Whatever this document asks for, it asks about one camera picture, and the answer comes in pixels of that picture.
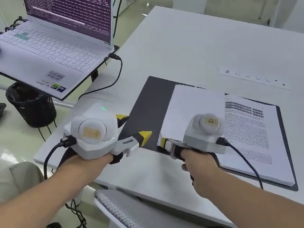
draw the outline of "black mat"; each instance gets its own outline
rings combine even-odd
[[[157,141],[159,134],[161,132],[162,122],[167,113],[168,105],[176,85],[182,85],[182,84],[153,76],[148,77],[147,82],[145,83],[131,111],[130,118],[120,134],[120,138],[127,137],[133,134],[134,132],[152,131],[152,136],[145,144],[144,148],[167,154],[166,152],[159,150],[157,148]],[[292,163],[291,154],[288,147],[288,142],[283,125],[280,107],[276,106],[276,109],[277,109],[278,119],[280,122],[281,132],[284,139],[284,144],[286,147],[288,159],[294,175],[295,185],[289,187],[268,180],[263,180],[263,182],[284,189],[298,191],[299,188],[295,177],[294,166]],[[257,180],[256,177],[252,177],[243,173],[239,173],[235,171],[229,171],[229,172]]]

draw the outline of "white paper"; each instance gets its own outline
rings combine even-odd
[[[230,105],[237,109],[226,108]],[[161,138],[182,141],[191,118],[207,113],[225,119],[224,136],[247,157],[262,179],[287,186],[295,184],[276,107],[273,105],[207,89],[177,85],[162,124],[158,145],[161,144]],[[217,156],[223,168],[255,176],[232,149],[227,148],[225,154]]]
[[[224,93],[186,85],[175,86],[162,123],[160,139],[164,137],[182,141],[191,118],[207,113],[225,117]]]
[[[276,107],[232,95],[227,95],[226,98],[228,102],[226,107],[233,106],[226,108],[225,114],[225,137],[228,141],[249,160],[262,179],[288,186],[294,185],[295,180],[287,157]],[[223,168],[255,176],[242,158],[230,148],[218,158]]]

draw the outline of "trash bin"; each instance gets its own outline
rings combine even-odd
[[[45,127],[56,119],[57,113],[50,95],[19,82],[12,84],[5,95],[31,127]]]

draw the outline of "cable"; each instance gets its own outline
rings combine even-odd
[[[77,142],[77,139],[71,135],[64,137],[60,140],[60,143],[58,143],[56,146],[54,146],[52,148],[52,150],[50,151],[50,153],[47,155],[47,158],[45,159],[44,163],[43,163],[43,176],[44,179],[47,180],[48,179],[48,161],[51,158],[51,156],[53,155],[53,153],[55,152],[56,149],[58,149],[59,147],[70,147],[72,145],[75,145]],[[76,202],[73,199],[71,206],[69,206],[67,203],[65,204],[66,208],[70,209],[72,211],[73,214],[77,215],[79,221],[80,221],[80,225],[77,228],[86,228],[86,219],[83,216],[82,212],[77,210],[77,206],[76,206]]]
[[[115,83],[119,80],[120,74],[122,73],[122,69],[123,69],[123,61],[122,61],[122,59],[121,59],[119,56],[117,56],[117,55],[115,55],[115,54],[113,54],[113,53],[109,54],[109,57],[110,57],[110,58],[113,58],[113,59],[116,59],[116,60],[119,60],[120,63],[121,63],[121,64],[120,64],[119,74],[118,74],[118,77],[116,78],[116,80],[115,80],[112,84],[110,84],[110,85],[108,85],[108,86],[106,86],[106,87],[103,87],[103,88],[100,88],[100,89],[96,89],[96,90],[93,90],[93,91],[90,91],[90,92],[87,92],[87,93],[82,94],[82,95],[78,98],[78,100],[79,100],[81,97],[83,97],[84,95],[88,95],[88,94],[91,94],[91,93],[95,93],[95,92],[97,92],[97,91],[101,91],[101,90],[110,88],[110,87],[114,86]]]
[[[227,146],[229,146],[230,148],[232,148],[235,152],[238,153],[238,155],[246,162],[246,164],[252,169],[252,171],[256,174],[257,180],[260,183],[260,187],[261,189],[264,189],[263,187],[263,183],[262,183],[262,179],[260,177],[260,175],[258,174],[258,172],[256,171],[256,169],[250,164],[250,162],[247,160],[247,158],[237,149],[235,148],[233,145],[231,145],[229,142],[227,142]]]
[[[42,133],[41,133],[41,130],[40,130],[40,127],[38,128],[39,132],[40,132],[40,135],[41,137],[43,138],[43,141],[46,141],[46,139],[43,137]]]
[[[47,126],[47,129],[48,129],[48,132],[49,132],[50,134],[52,134],[51,129],[49,128],[49,126]]]
[[[120,1],[119,1],[119,5],[118,5],[118,8],[117,8],[117,14],[116,14],[116,17],[114,17],[114,18],[116,18],[116,20],[115,20],[115,28],[114,28],[113,37],[115,37],[115,34],[116,34],[117,22],[118,22],[118,15],[119,15],[119,10],[120,10],[120,7],[121,7],[121,5],[122,5],[122,2],[123,2],[123,0],[120,0]]]
[[[256,177],[257,177],[258,182],[260,183],[261,189],[264,189],[260,175],[258,174],[256,169],[252,166],[252,164],[250,164],[250,162],[247,160],[247,158],[237,148],[235,148],[231,143],[228,142],[227,139],[225,139],[223,137],[219,137],[218,140],[216,141],[216,144],[222,145],[222,146],[228,146],[228,147],[232,148],[236,153],[238,153],[238,155],[246,162],[246,164],[256,174]]]

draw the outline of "laptop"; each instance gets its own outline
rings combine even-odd
[[[64,100],[114,51],[111,0],[24,0],[0,35],[0,74]]]

